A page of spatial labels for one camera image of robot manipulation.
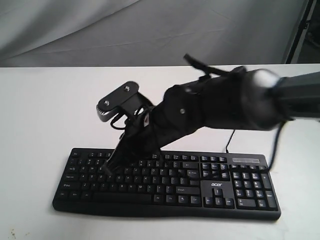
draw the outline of acer logo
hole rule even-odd
[[[212,187],[221,187],[222,186],[222,183],[211,183],[211,186]]]

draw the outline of white table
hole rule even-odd
[[[221,66],[231,70],[234,66]],[[255,65],[281,76],[320,64]],[[173,84],[196,80],[191,67],[0,68],[0,239],[320,239],[320,124],[287,124],[271,173],[277,222],[210,218],[117,218],[56,212],[52,199],[74,147],[114,148],[119,131],[102,123],[98,100],[126,81],[158,104]],[[221,152],[231,130],[200,129],[163,149]],[[274,131],[237,131],[230,152],[270,158]]]

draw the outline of gray backdrop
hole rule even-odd
[[[0,67],[280,64],[307,1],[0,0]]]

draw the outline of keyboard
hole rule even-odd
[[[74,148],[53,199],[57,211],[117,217],[276,220],[263,155],[162,151],[105,175],[112,149]]]

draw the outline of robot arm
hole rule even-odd
[[[99,101],[100,119],[107,122],[115,116],[114,128],[127,116],[124,133],[103,165],[108,174],[202,127],[268,131],[296,118],[320,119],[320,72],[281,78],[266,69],[240,66],[226,72],[185,58],[204,76],[167,89],[157,106],[138,92],[135,82]],[[212,73],[220,76],[211,78]]]

